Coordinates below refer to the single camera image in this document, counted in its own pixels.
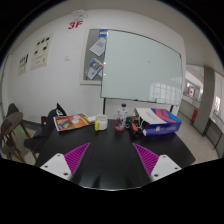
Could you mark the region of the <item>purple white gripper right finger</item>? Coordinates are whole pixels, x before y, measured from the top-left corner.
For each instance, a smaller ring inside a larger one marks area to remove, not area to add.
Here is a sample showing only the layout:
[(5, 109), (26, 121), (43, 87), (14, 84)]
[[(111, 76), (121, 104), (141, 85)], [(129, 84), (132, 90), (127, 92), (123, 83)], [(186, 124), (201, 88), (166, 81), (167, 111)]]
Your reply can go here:
[(181, 167), (167, 155), (157, 155), (138, 144), (133, 144), (133, 146), (135, 147), (141, 162), (152, 181), (157, 181), (181, 170)]

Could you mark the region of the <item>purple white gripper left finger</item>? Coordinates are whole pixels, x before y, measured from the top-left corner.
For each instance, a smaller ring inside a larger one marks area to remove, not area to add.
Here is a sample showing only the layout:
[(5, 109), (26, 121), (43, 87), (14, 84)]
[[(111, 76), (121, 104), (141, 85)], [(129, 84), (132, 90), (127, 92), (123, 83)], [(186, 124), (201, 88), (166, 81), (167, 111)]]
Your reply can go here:
[(70, 181), (89, 146), (89, 143), (85, 143), (65, 155), (57, 153), (44, 163), (41, 169)]

